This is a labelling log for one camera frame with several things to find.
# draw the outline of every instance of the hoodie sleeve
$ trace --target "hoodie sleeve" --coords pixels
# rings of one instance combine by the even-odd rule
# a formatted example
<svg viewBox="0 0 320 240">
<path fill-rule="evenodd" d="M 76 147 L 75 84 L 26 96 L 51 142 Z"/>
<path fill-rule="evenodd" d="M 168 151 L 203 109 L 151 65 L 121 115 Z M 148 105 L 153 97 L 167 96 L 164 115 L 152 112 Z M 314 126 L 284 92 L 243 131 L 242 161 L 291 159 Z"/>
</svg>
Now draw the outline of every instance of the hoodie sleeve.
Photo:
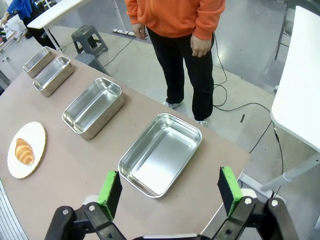
<svg viewBox="0 0 320 240">
<path fill-rule="evenodd" d="M 193 35 L 202 40 L 211 40 L 225 6 L 226 0 L 200 0 Z"/>
<path fill-rule="evenodd" d="M 124 0 L 126 14 L 130 17 L 131 24 L 138 24 L 138 3 L 137 0 Z"/>
<path fill-rule="evenodd" d="M 11 15 L 13 15 L 15 13 L 15 10 L 17 10 L 17 8 L 18 8 L 19 1 L 20 0 L 13 0 L 6 11 L 8 13 L 10 13 Z"/>
</svg>

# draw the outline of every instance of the rectangular metal pan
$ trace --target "rectangular metal pan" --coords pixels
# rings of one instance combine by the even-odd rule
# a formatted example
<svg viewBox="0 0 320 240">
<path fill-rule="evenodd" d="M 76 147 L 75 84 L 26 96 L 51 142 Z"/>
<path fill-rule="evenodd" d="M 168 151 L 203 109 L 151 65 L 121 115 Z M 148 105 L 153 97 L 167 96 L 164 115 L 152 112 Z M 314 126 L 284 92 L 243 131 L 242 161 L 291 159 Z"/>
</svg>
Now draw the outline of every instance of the rectangular metal pan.
<svg viewBox="0 0 320 240">
<path fill-rule="evenodd" d="M 41 72 L 54 59 L 51 48 L 44 46 L 36 55 L 23 65 L 22 70 L 31 78 Z"/>
<path fill-rule="evenodd" d="M 196 127 L 169 113 L 157 115 L 123 155 L 120 175 L 150 198 L 169 190 L 202 140 Z"/>
<path fill-rule="evenodd" d="M 45 97 L 49 97 L 73 72 L 71 60 L 59 56 L 40 72 L 33 85 Z"/>
<path fill-rule="evenodd" d="M 124 105 L 119 85 L 98 78 L 62 114 L 63 121 L 84 139 L 92 139 Z"/>
</svg>

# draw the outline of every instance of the brown tabletop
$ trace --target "brown tabletop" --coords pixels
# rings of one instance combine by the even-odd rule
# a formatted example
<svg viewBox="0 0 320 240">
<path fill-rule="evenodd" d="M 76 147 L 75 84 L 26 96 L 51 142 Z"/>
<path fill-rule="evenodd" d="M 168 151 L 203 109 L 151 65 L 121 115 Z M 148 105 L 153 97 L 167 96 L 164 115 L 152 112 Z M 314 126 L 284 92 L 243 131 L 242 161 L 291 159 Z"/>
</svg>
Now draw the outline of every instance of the brown tabletop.
<svg viewBox="0 0 320 240">
<path fill-rule="evenodd" d="M 239 176 L 250 155 L 194 120 L 142 93 L 71 59 L 75 72 L 50 97 L 21 73 L 0 96 L 0 178 L 12 207 L 31 240 L 43 239 L 57 207 L 79 208 L 86 196 L 98 194 L 108 171 L 160 113 L 171 113 L 199 128 L 202 143 L 167 195 L 148 198 L 123 178 L 114 223 L 124 236 L 200 233 L 222 203 L 217 187 L 220 166 Z M 62 120 L 65 108 L 95 79 L 122 87 L 124 106 L 91 140 L 75 134 Z M 7 154 L 16 132 L 29 122 L 47 131 L 47 147 L 36 170 L 24 179 L 10 175 Z"/>
</svg>

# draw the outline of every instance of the table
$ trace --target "table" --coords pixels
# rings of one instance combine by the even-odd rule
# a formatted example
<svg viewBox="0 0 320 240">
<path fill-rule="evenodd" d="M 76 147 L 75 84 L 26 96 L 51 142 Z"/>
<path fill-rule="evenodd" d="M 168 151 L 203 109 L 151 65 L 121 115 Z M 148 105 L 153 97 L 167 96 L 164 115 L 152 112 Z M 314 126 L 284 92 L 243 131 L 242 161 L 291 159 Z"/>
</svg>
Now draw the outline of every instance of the table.
<svg viewBox="0 0 320 240">
<path fill-rule="evenodd" d="M 86 4 L 90 0 L 62 0 L 58 2 L 56 5 L 50 7 L 32 22 L 30 22 L 27 27 L 32 29 L 44 29 L 51 42 L 55 46 L 57 50 L 59 50 L 59 46 L 56 41 L 54 41 L 49 28 L 52 27 L 56 22 L 61 20 L 65 15 L 73 11 L 74 9 L 79 8 L 80 6 Z"/>
<path fill-rule="evenodd" d="M 30 239 L 43 239 L 57 207 L 77 209 L 97 194 L 108 171 L 145 127 L 160 113 L 171 113 L 199 128 L 202 142 L 167 195 L 144 196 L 123 178 L 114 223 L 128 239 L 144 234 L 200 233 L 222 203 L 217 187 L 220 166 L 238 177 L 250 155 L 194 120 L 71 58 L 75 72 L 50 97 L 38 92 L 21 73 L 0 97 L 0 177 L 12 207 Z M 75 134 L 62 112 L 96 78 L 119 84 L 124 106 L 91 140 Z M 9 173 L 7 154 L 12 138 L 26 123 L 46 128 L 47 147 L 35 172 L 25 179 Z"/>
<path fill-rule="evenodd" d="M 270 112 L 277 126 L 317 153 L 263 186 L 254 184 L 254 189 L 265 195 L 270 189 L 290 182 L 320 163 L 319 29 L 320 16 L 297 6 L 289 52 Z M 315 228 L 320 228 L 320 217 Z"/>
</svg>

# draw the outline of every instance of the person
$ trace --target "person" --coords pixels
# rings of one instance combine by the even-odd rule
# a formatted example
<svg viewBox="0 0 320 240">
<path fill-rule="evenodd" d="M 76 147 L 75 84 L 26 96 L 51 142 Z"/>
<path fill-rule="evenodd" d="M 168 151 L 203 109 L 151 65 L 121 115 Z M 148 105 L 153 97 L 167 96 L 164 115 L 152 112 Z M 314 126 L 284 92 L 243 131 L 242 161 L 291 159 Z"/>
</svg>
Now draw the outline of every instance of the person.
<svg viewBox="0 0 320 240">
<path fill-rule="evenodd" d="M 50 48 L 56 49 L 56 47 L 54 46 L 48 35 L 45 33 L 45 30 L 43 28 L 35 29 L 27 27 L 29 23 L 31 23 L 41 14 L 34 0 L 13 0 L 10 6 L 8 7 L 7 11 L 4 13 L 2 23 L 7 24 L 8 17 L 16 13 L 18 13 L 19 18 L 23 21 L 28 31 L 32 34 L 32 36 L 37 40 L 39 44 L 41 44 L 43 47 L 48 46 Z"/>
<path fill-rule="evenodd" d="M 163 69 L 167 84 L 163 104 L 173 109 L 184 99 L 184 59 L 193 86 L 194 119 L 207 125 L 213 111 L 213 33 L 225 0 L 125 0 L 125 4 L 135 36 L 150 37 Z"/>
</svg>

